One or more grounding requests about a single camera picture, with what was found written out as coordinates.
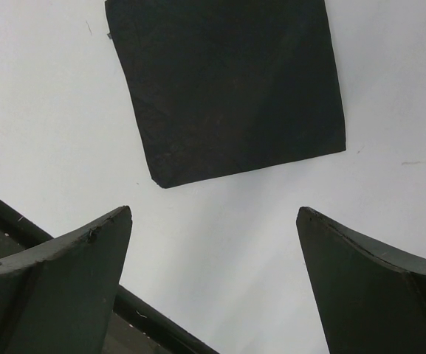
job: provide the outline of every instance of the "dark fabric square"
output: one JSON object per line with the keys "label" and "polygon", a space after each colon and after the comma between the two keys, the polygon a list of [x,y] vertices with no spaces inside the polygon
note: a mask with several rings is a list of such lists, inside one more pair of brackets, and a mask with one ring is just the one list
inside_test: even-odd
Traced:
{"label": "dark fabric square", "polygon": [[106,14],[161,187],[346,149],[323,0],[108,0]]}

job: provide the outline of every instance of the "scratch mark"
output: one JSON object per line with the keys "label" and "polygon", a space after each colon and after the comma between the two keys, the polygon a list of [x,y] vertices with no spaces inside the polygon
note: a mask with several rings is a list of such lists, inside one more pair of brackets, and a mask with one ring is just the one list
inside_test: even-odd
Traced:
{"label": "scratch mark", "polygon": [[426,164],[426,161],[406,161],[402,162],[402,166],[406,166],[409,164]]}
{"label": "scratch mark", "polygon": [[136,310],[136,312],[137,312],[137,314],[138,314],[139,316],[143,317],[144,319],[146,319],[146,318],[147,318],[147,316],[141,315],[141,314],[139,313],[139,311],[138,311],[138,310]]}
{"label": "scratch mark", "polygon": [[89,34],[90,34],[90,35],[93,35],[92,29],[91,29],[91,27],[89,26],[88,21],[87,21],[87,20],[85,20],[85,22],[86,22],[86,26],[88,26]]}

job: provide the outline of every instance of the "curved edge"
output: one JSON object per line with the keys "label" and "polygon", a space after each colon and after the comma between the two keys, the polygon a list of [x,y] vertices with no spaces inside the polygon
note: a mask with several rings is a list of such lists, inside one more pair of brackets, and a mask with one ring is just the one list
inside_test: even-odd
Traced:
{"label": "curved edge", "polygon": [[50,261],[60,254],[66,253],[80,243],[89,245],[96,238],[97,230],[108,222],[117,222],[124,218],[132,219],[128,206],[121,206],[105,214],[91,223],[82,226],[68,234],[51,239],[25,251],[0,259],[0,275],[20,272],[44,261]]}
{"label": "curved edge", "polygon": [[356,232],[313,208],[303,206],[298,213],[297,225],[301,219],[306,220],[307,218],[319,219],[326,227],[336,231],[342,238],[352,243],[355,249],[365,252],[369,257],[381,260],[411,273],[426,276],[426,258],[402,251],[401,249]]}

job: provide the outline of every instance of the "dark green object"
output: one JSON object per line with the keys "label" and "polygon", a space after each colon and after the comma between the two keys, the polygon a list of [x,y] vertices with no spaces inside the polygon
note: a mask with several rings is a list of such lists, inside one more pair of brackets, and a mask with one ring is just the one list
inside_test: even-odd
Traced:
{"label": "dark green object", "polygon": [[[0,201],[0,258],[52,240],[52,236]],[[121,285],[117,286],[102,353],[217,354]]]}
{"label": "dark green object", "polygon": [[0,259],[0,353],[100,353],[130,235],[122,207]]}
{"label": "dark green object", "polygon": [[426,353],[426,259],[310,208],[297,225],[331,354]]}

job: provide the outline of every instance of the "white surface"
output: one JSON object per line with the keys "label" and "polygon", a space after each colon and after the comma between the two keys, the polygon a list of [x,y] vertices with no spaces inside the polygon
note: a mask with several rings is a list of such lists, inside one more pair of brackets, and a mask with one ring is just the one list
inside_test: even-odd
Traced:
{"label": "white surface", "polygon": [[0,0],[0,198],[52,235],[128,204],[129,290],[222,354],[327,353],[300,206],[426,257],[426,0],[326,3],[348,150],[162,190],[103,2]]}

